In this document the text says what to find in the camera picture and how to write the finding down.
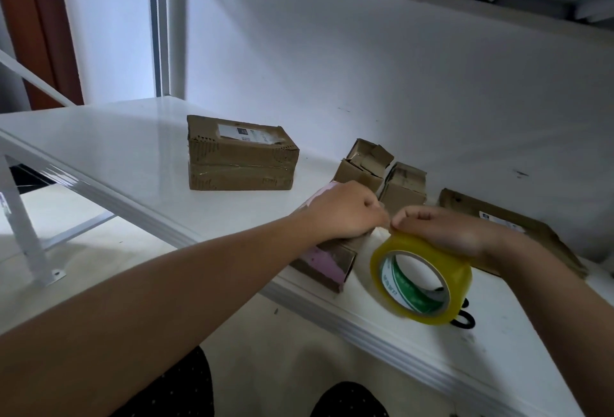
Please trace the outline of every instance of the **person's left hand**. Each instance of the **person's left hand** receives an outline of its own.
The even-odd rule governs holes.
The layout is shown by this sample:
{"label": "person's left hand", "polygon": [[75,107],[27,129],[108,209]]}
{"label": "person's left hand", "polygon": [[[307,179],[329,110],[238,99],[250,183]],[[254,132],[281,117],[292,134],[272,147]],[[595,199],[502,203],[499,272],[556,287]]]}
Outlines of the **person's left hand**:
{"label": "person's left hand", "polygon": [[373,192],[356,181],[337,184],[319,195],[305,212],[326,239],[356,237],[377,226],[388,227],[388,212]]}

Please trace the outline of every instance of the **person's left arm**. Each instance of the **person's left arm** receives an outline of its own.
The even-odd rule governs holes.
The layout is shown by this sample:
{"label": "person's left arm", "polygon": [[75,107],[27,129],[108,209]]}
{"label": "person's left arm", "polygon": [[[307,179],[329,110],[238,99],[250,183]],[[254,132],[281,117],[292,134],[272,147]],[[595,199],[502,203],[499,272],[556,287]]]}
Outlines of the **person's left arm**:
{"label": "person's left arm", "polygon": [[0,336],[0,415],[108,416],[308,248],[388,223],[350,182],[308,208],[118,274]]}

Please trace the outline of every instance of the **green and white tape core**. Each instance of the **green and white tape core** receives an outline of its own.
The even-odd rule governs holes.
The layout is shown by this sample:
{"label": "green and white tape core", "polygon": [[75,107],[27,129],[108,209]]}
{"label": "green and white tape core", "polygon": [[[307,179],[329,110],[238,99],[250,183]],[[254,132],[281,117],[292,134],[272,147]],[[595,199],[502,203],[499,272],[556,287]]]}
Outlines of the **green and white tape core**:
{"label": "green and white tape core", "polygon": [[[408,255],[423,262],[437,275],[443,289],[425,289],[412,282],[398,265],[397,255]],[[435,316],[448,307],[450,295],[441,274],[424,258],[411,252],[389,252],[380,265],[380,279],[384,289],[406,309],[425,316]]]}

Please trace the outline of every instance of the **box with pink paper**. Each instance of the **box with pink paper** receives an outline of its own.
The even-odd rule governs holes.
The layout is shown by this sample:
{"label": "box with pink paper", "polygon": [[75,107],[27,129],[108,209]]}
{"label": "box with pink paper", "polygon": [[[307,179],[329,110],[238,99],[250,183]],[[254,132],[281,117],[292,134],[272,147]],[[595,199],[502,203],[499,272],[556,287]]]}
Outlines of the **box with pink paper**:
{"label": "box with pink paper", "polygon": [[[308,207],[314,198],[337,184],[339,183],[331,181],[313,194],[296,211]],[[322,242],[316,247],[307,250],[294,260],[290,266],[315,279],[332,291],[340,293],[343,291],[343,285],[352,271],[356,255],[367,235],[353,237],[352,239],[332,239]]]}

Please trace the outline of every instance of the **person's right arm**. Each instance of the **person's right arm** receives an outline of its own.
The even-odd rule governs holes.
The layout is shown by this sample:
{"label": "person's right arm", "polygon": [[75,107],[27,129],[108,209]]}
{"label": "person's right arm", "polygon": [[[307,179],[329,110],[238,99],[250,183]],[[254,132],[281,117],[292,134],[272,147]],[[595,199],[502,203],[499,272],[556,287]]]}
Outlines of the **person's right arm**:
{"label": "person's right arm", "polygon": [[439,207],[406,207],[391,225],[493,266],[585,415],[614,416],[614,308],[554,255],[522,233]]}

